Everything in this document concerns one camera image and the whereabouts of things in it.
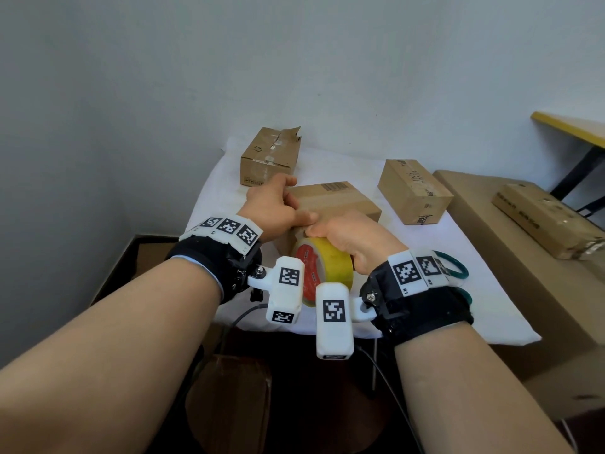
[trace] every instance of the small table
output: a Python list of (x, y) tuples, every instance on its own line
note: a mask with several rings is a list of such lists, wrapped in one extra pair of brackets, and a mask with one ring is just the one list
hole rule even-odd
[[(208, 177), (186, 229), (202, 222), (211, 213), (236, 213), (246, 200), (248, 187), (239, 184), (239, 158), (249, 140), (231, 137), (226, 144), (223, 158), (216, 164)], [(465, 234), (445, 213), (438, 224), (427, 226), (404, 226), (378, 191), (384, 160), (372, 160), (346, 156), (328, 151), (301, 148), (295, 175), (299, 184), (348, 181), (382, 209), (380, 223), (410, 247), (430, 246), (452, 255), (469, 270), (470, 277), (463, 288), (473, 297), (471, 311), (475, 318), (473, 327), (491, 344), (523, 346), (540, 340), (517, 307), (511, 302), (483, 259), (474, 249)], [(268, 267), (278, 257), (273, 244), (262, 246), (262, 263)], [(352, 294), (357, 296), (366, 276), (355, 274)], [(248, 291), (238, 294), (232, 301), (218, 308), (215, 322), (231, 325), (238, 316), (254, 306)], [(315, 309), (303, 306), (294, 325), (276, 325), (264, 318), (262, 310), (247, 315), (238, 324), (243, 330), (289, 331), (297, 334), (316, 333)], [(370, 322), (353, 324), (357, 338), (377, 338), (380, 331)]]
[[(605, 159), (605, 123), (542, 111), (534, 111), (531, 118), (592, 144), (590, 151), (550, 192), (554, 197), (562, 200)], [(603, 208), (605, 208), (605, 196), (585, 205), (578, 210), (578, 213), (590, 217)]]

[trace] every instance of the forearm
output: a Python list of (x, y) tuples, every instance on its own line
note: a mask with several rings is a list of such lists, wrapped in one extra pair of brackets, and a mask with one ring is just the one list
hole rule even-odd
[(0, 444), (143, 450), (219, 298), (204, 269), (171, 259), (94, 305), (0, 372)]
[(427, 454), (569, 454), (532, 396), (466, 323), (395, 348), (412, 423)]

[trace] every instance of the tape roll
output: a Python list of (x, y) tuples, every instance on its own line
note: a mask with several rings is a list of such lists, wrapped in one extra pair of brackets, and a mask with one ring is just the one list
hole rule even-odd
[(340, 282), (349, 290), (353, 286), (353, 262), (324, 237), (307, 237), (294, 245), (292, 256), (304, 263), (303, 301), (315, 306), (315, 288), (323, 282)]

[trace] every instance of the hand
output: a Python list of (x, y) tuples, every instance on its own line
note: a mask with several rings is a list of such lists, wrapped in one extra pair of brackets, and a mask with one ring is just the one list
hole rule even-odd
[(357, 210), (307, 228), (309, 237), (327, 237), (338, 250), (353, 256), (355, 270), (368, 275), (389, 256), (408, 248), (386, 228)]
[(237, 213), (249, 218), (261, 229), (263, 242), (269, 242), (294, 226), (308, 226), (319, 218), (316, 212), (298, 210), (298, 199), (287, 189), (298, 182), (296, 177), (276, 174), (262, 186), (254, 186), (246, 194), (246, 203)]

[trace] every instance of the white sheet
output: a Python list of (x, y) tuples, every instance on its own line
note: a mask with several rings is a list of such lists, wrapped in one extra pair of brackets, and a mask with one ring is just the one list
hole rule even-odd
[[(245, 140), (231, 137), (226, 144), (225, 154), (208, 177), (200, 192), (187, 229), (203, 221), (213, 213), (236, 213), (246, 198), (248, 187), (239, 184), (239, 157), (246, 149)], [(488, 266), (468, 241), (449, 213), (445, 213), (438, 224), (427, 226), (404, 226), (389, 203), (378, 191), (384, 161), (361, 159), (327, 151), (304, 147), (299, 155), (295, 175), (298, 184), (348, 181), (372, 199), (382, 209), (380, 223), (399, 237), (406, 245), (430, 247), (443, 251), (461, 261), (470, 276), (464, 281), (464, 289), (473, 297), (471, 311), (475, 318), (473, 327), (490, 344), (522, 346), (540, 340), (523, 315), (506, 295)], [(265, 266), (272, 267), (278, 257), (273, 244), (262, 246)], [(357, 296), (366, 277), (355, 274), (352, 294)], [(215, 321), (229, 325), (241, 313), (254, 304), (249, 301), (249, 290), (219, 307)], [(275, 325), (265, 320), (265, 310), (258, 309), (248, 314), (238, 327), (254, 331), (291, 331), (314, 335), (315, 309), (303, 306), (298, 322), (294, 325)], [(356, 337), (380, 337), (380, 332), (367, 323), (353, 325)]]

